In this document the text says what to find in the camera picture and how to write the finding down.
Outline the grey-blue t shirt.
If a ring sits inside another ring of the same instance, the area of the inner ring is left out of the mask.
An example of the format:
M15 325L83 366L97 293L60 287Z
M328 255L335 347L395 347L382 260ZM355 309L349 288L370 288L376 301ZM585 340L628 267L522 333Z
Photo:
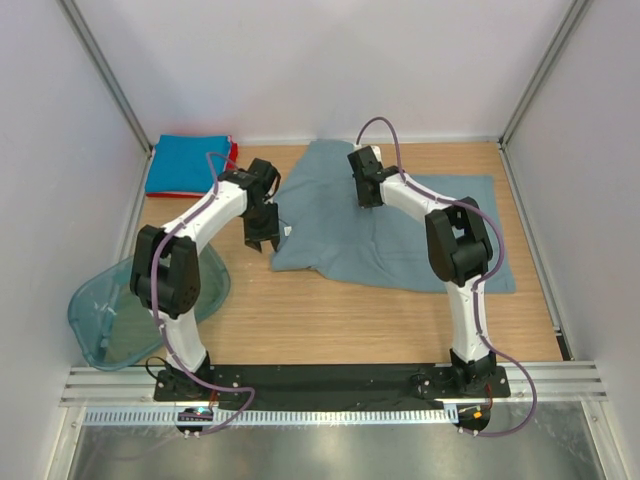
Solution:
M315 270L367 286L442 293L428 260L426 230L401 210L359 207L351 144L316 140L279 188L281 241L274 271Z

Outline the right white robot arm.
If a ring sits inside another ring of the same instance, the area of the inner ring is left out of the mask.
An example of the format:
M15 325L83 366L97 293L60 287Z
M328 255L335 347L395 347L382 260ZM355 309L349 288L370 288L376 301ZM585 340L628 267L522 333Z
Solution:
M482 211L470 197L442 196L399 167L385 167L377 146L356 144L347 159L360 207L393 207L423 225L429 265L445 285L452 315L450 382L461 395L476 394L497 371L485 305L493 247Z

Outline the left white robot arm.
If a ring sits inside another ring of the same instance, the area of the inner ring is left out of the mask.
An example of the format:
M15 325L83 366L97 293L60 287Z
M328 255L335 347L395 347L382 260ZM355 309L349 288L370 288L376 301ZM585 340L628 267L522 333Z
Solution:
M232 220L243 220L244 243L260 252L281 241L279 208L273 197L281 174L256 158L246 169L213 175L213 186L192 207L161 227L144 226L137 235L130 290L147 308L166 349L166 375L191 400L210 391L251 393L250 387L213 383L210 357L195 319L201 293L199 256Z

